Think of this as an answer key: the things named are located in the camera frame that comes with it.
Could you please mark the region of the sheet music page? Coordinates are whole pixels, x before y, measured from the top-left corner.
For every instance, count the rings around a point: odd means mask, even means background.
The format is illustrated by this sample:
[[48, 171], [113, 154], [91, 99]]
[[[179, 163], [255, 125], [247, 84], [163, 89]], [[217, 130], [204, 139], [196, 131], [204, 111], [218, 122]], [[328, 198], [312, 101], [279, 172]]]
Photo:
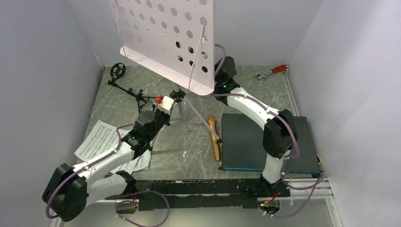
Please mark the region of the sheet music page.
[[118, 135], [116, 127], [98, 120], [93, 129], [74, 152], [75, 156], [82, 161], [88, 161], [110, 149], [116, 148]]
[[118, 171], [125, 171], [129, 174], [132, 174], [133, 172], [148, 170], [150, 160], [151, 160], [151, 151], [147, 150], [142, 155], [135, 158], [134, 160], [132, 160], [126, 164], [118, 166], [117, 168], [112, 170], [111, 173], [115, 174]]

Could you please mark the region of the lilac music stand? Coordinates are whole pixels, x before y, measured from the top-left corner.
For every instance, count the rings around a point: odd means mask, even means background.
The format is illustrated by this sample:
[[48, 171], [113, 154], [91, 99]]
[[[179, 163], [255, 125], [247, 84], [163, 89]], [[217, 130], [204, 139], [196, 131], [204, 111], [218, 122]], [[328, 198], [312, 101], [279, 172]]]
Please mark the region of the lilac music stand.
[[215, 2], [212, 0], [110, 0], [119, 53], [206, 96], [214, 90]]

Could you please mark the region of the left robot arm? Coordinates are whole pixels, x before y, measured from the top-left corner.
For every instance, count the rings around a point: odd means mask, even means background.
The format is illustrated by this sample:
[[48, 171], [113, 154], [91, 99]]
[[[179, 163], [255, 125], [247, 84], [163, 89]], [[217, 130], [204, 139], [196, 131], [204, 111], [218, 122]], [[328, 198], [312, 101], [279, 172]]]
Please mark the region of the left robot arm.
[[106, 174], [151, 151], [151, 142], [164, 126], [170, 124], [171, 113], [172, 110], [161, 107], [144, 111], [126, 135], [122, 136], [116, 129], [115, 147], [80, 164], [58, 166], [42, 195], [46, 217], [67, 222], [100, 199], [112, 195], [131, 198], [136, 192], [136, 181], [130, 173], [122, 170], [110, 177]]

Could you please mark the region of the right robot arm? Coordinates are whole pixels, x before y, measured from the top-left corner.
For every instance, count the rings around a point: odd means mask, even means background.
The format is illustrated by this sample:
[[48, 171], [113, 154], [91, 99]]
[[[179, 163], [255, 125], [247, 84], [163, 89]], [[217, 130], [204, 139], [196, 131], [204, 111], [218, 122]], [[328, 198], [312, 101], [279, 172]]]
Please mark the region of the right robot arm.
[[299, 145], [293, 114], [279, 111], [250, 95], [234, 80], [237, 74], [233, 57], [221, 58], [215, 64], [215, 88], [212, 96], [253, 120], [263, 130], [262, 145], [267, 153], [261, 174], [261, 192], [272, 196], [284, 182], [286, 161], [299, 157]]

